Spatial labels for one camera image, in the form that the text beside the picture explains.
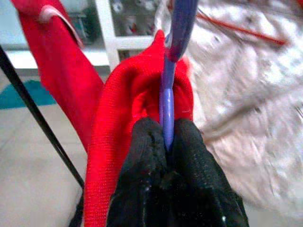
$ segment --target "wrinkled white fabric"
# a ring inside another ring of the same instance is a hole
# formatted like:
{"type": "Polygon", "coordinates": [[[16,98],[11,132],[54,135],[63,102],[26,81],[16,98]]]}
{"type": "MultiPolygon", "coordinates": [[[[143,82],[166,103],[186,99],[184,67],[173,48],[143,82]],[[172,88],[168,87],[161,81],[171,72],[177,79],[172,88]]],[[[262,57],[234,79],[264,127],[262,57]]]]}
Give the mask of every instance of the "wrinkled white fabric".
{"type": "MultiPolygon", "coordinates": [[[[200,0],[210,18],[276,44],[196,19],[194,122],[232,188],[245,200],[303,218],[303,11],[295,0],[200,0]]],[[[155,18],[170,28],[167,0],[155,18]]]]}

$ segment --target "red knit fabric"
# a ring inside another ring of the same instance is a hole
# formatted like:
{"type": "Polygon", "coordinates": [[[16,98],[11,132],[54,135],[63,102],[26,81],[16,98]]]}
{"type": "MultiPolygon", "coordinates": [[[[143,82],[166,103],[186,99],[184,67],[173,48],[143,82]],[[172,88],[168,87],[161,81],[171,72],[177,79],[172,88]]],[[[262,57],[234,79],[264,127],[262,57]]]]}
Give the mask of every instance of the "red knit fabric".
{"type": "MultiPolygon", "coordinates": [[[[164,34],[159,31],[147,50],[123,61],[103,85],[60,18],[53,17],[47,24],[38,22],[38,12],[46,3],[66,15],[58,0],[13,2],[19,10],[43,84],[64,110],[88,150],[85,226],[102,227],[110,196],[129,150],[134,123],[146,116],[159,120],[164,34]]],[[[187,74],[187,64],[180,61],[173,88],[176,119],[192,120],[193,94],[187,74]]]]}

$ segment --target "black pole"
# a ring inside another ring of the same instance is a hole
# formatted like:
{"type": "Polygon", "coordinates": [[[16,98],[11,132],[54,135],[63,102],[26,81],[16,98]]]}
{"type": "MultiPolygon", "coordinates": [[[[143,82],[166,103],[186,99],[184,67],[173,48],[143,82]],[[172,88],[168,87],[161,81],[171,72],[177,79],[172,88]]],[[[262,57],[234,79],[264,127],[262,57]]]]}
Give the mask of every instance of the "black pole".
{"type": "Polygon", "coordinates": [[[66,152],[64,151],[63,147],[59,143],[58,139],[56,138],[55,134],[53,133],[52,129],[47,124],[45,118],[39,111],[38,107],[34,103],[32,97],[26,90],[25,86],[23,85],[22,81],[18,77],[13,65],[9,61],[6,53],[0,46],[0,67],[2,68],[4,74],[7,76],[9,81],[12,83],[15,90],[21,96],[23,101],[25,102],[26,106],[34,116],[35,120],[43,130],[44,134],[47,136],[49,141],[52,143],[53,147],[57,151],[58,155],[65,163],[67,168],[70,170],[71,174],[75,177],[76,181],[79,183],[82,189],[84,189],[84,181],[80,174],[78,173],[77,169],[71,162],[70,158],[67,156],[66,152]]]}

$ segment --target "knit fabric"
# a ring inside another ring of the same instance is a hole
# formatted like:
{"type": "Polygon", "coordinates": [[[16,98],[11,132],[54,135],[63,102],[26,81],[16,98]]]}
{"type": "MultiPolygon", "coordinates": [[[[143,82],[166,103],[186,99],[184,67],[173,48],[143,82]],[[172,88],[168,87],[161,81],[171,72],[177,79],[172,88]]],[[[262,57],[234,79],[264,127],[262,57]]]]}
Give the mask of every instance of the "knit fabric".
{"type": "MultiPolygon", "coordinates": [[[[84,193],[86,227],[102,227],[111,194],[129,150],[131,130],[142,117],[159,121],[159,82],[164,65],[164,34],[159,31],[144,52],[123,61],[103,85],[57,16],[39,22],[44,5],[67,18],[58,0],[13,0],[43,85],[50,91],[88,151],[84,193]]],[[[175,74],[175,119],[192,120],[193,94],[188,66],[178,62],[175,74]]]]}

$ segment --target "tiled floor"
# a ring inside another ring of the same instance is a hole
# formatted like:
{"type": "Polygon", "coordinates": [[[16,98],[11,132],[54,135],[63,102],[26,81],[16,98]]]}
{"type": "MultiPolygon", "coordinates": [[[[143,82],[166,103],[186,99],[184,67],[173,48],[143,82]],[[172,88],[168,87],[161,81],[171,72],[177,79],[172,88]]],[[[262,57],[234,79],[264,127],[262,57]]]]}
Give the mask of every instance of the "tiled floor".
{"type": "MultiPolygon", "coordinates": [[[[0,72],[0,91],[6,84],[0,72]]],[[[39,109],[84,176],[87,156],[68,119],[58,105],[39,109]]],[[[81,194],[26,108],[0,110],[0,183],[0,227],[66,227],[81,194]]],[[[250,227],[302,226],[250,205],[246,210],[250,227]]]]}

